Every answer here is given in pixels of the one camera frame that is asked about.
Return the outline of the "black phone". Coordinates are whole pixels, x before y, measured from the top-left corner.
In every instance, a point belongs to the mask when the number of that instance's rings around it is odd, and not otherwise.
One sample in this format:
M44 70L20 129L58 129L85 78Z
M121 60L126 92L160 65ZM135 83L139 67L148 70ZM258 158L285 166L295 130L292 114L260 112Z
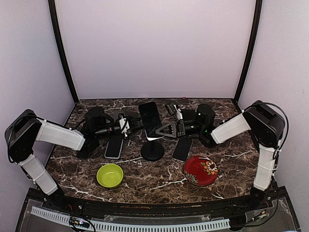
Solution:
M163 138L156 134L156 129L162 127L159 111L154 101L147 102L138 106L143 128L148 141Z

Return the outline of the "black pole phone stand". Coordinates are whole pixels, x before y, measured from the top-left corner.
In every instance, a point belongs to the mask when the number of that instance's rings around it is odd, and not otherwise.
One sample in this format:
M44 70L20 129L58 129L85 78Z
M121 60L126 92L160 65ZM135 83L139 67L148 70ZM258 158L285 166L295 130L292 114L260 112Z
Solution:
M164 147L155 140L148 141L141 147L141 156L146 161L158 161L164 156L164 153Z

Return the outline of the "lavender phone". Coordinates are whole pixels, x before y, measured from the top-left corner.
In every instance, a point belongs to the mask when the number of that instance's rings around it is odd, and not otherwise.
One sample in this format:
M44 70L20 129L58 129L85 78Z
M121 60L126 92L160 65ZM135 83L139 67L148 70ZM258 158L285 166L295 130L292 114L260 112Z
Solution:
M104 158L113 160L119 159L122 152L123 141L124 139L122 136L111 138L107 143Z

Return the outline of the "purple phone dark screen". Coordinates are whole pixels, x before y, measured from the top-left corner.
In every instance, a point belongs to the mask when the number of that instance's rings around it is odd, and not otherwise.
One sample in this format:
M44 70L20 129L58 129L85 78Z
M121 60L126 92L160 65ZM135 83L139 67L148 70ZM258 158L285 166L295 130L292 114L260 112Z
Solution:
M91 153L92 153L92 150L90 148L84 147L80 151L77 152L76 157L78 159L87 160L90 157Z

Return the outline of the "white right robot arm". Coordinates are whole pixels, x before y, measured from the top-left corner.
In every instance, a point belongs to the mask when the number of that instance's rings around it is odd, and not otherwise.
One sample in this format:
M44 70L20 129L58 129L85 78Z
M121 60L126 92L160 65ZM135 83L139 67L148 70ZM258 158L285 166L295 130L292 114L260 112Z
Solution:
M279 153L287 139L289 123L286 113L278 114L280 107L257 100L216 127L215 111L208 104L200 104L192 119L187 119L184 111L174 104L165 107L175 120L155 130L160 136L197 135L205 147L215 147L246 131L251 132L258 144L259 159L246 205L251 210L258 209L265 202L267 189L278 167Z

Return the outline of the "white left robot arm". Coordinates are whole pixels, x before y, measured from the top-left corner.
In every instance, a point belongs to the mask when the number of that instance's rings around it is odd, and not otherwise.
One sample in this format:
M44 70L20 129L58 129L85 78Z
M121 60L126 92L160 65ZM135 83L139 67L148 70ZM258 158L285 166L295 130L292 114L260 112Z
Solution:
M116 118L105 113L102 107L88 110L84 118L73 127L65 127L25 110L5 131L10 163L21 167L24 173L47 196L58 211L68 207L63 190L37 158L37 143L48 143L77 151L77 158L85 160L96 150L102 139L126 139L143 128L141 118L119 113Z

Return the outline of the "phone in clear case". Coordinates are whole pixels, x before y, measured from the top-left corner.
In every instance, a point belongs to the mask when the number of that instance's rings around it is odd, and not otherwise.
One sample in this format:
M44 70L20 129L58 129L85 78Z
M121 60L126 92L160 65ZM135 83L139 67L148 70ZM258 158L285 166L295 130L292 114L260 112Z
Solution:
M185 137L179 138L176 147L173 151L172 158L185 162L190 153L193 144L193 139L187 139Z

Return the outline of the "red floral plate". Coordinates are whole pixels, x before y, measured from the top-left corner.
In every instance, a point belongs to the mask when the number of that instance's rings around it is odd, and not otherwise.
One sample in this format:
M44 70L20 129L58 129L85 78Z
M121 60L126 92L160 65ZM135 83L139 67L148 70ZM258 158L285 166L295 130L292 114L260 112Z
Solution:
M193 156L189 158L183 167L185 178L195 186L208 186L219 175L217 164L205 156Z

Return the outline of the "lime green bowl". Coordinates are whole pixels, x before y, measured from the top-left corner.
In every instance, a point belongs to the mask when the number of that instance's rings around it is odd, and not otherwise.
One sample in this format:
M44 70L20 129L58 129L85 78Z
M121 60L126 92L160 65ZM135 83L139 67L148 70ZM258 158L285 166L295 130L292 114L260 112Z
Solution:
M97 182L105 188L118 187L124 178L123 169L117 164L105 164L97 171Z

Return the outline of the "black front rail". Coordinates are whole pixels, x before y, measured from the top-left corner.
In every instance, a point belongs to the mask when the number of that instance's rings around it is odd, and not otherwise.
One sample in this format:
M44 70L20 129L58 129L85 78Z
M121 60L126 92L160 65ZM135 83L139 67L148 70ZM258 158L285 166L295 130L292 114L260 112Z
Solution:
M176 204L134 204L110 203L64 197L64 213L71 213L86 218L104 218L107 215L125 217L185 217L210 215L211 218L242 217L253 211L246 203L250 196L232 199Z

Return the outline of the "black right frame post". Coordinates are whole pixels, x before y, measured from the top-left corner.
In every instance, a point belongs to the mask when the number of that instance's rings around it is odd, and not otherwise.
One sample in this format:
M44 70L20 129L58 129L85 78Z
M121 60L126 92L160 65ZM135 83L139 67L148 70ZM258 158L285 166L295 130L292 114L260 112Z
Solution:
M246 78L247 78L247 74L249 71L249 67L250 67L250 63L252 60L252 56L253 56L253 51L254 51L254 47L255 47L255 42L256 42L256 38L257 38L257 33L258 33L258 28L259 28L259 23L260 23L260 17L261 17L261 12L262 12L262 6L263 6L263 1L262 0L256 0L255 1L255 8L254 8L254 14L253 14L253 22L252 22L252 28L251 28L251 33L250 33L250 37L249 37L249 42L248 42L248 47L247 47L247 51L246 51L246 56L244 59L244 63L243 63L243 67L241 70L241 74L240 74L240 78L239 78L239 82L237 85L237 89L234 95L234 102L235 104L239 103L245 82L246 82Z

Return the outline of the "black frame post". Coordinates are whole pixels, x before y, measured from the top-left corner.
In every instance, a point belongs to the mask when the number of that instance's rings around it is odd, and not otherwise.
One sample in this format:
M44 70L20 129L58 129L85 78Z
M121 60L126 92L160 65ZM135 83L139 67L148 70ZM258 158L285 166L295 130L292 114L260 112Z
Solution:
M56 46L57 46L60 62L62 65L62 69L65 75L67 85L69 87L72 100L74 104L77 104L79 102L79 98L78 98L77 91L73 83L72 75L70 73L70 68L69 68L69 64L67 61L64 44L63 44L62 37L61 37L60 25L59 25L59 21L57 17L57 10L56 10L56 1L48 0L48 6L49 6L49 12L50 12L50 17L51 17L54 37L55 37Z
M255 47L255 42L256 42L256 38L257 38L257 33L258 33L258 28L259 28L259 23L260 23L260 17L261 17L261 12L262 12L262 6L263 6L263 1L262 0L256 0L255 1L255 8L254 8L254 14L253 14L253 22L252 22L252 28L251 28L251 33L250 33L250 37L249 37L249 42L248 42L248 47L247 47L247 51L246 51L246 56L244 59L244 63L243 63L243 67L241 70L241 74L240 74L240 78L239 78L239 82L237 85L237 89L234 95L234 102L235 104L239 103L245 82L246 82L246 78L247 78L247 74L249 71L249 67L250 67L250 63L252 60L252 56L253 56L253 51L254 51L254 47Z

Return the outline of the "black left frame post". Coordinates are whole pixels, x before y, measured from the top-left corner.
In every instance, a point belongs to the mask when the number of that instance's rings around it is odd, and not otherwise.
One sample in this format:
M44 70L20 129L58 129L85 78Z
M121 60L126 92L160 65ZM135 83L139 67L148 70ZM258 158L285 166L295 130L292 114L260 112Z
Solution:
M69 87L72 100L74 104L77 104L79 102L79 98L78 98L77 91L73 83L72 75L70 73L70 68L69 68L69 64L67 61L64 44L63 44L62 37L61 37L60 25L59 25L59 21L57 17L57 10L56 10L56 1L48 0L48 6L49 6L49 12L50 12L50 17L51 17L54 37L55 37L56 46L57 46L60 62L62 65L62 69L65 75L67 85Z

